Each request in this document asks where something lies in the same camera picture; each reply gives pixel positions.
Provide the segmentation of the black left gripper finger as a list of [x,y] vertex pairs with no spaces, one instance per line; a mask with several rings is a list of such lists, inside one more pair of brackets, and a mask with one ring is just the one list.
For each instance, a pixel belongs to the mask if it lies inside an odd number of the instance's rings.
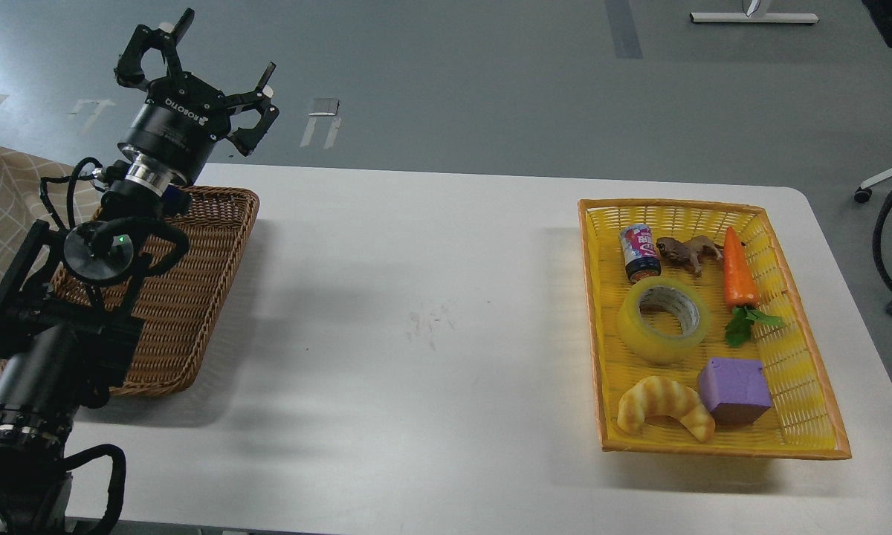
[[177,23],[171,25],[170,30],[164,30],[161,26],[158,28],[137,26],[124,52],[117,59],[115,68],[117,84],[124,88],[148,91],[152,81],[146,78],[141,61],[148,51],[157,50],[163,57],[172,91],[187,92],[187,75],[182,71],[181,60],[178,57],[178,43],[187,34],[194,18],[194,9],[186,9]]
[[239,113],[256,112],[258,121],[252,126],[232,126],[226,139],[243,156],[252,155],[253,151],[262,141],[279,117],[279,109],[272,103],[274,91],[269,85],[269,80],[275,72],[277,65],[269,63],[262,72],[258,84],[252,91],[233,94],[222,98],[221,106],[228,112],[229,117],[235,117]]

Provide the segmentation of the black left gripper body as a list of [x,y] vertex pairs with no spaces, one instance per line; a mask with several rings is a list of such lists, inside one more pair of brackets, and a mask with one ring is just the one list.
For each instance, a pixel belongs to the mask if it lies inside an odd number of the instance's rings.
[[218,108],[223,93],[187,72],[182,94],[169,78],[154,80],[146,102],[117,148],[127,158],[147,156],[174,174],[174,182],[192,186],[215,143],[230,132],[230,112]]

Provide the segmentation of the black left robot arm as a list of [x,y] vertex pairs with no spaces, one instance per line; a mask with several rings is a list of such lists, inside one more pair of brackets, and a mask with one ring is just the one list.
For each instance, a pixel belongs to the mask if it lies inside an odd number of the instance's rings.
[[80,160],[39,179],[35,221],[0,281],[0,534],[63,534],[74,471],[111,463],[91,534],[123,509],[126,454],[66,453],[82,407],[113,394],[181,392],[201,368],[259,198],[198,187],[215,145],[251,155],[279,116],[269,63],[256,87],[225,94],[182,68],[195,11],[137,26],[117,59],[120,87],[146,95],[119,142],[123,158]]

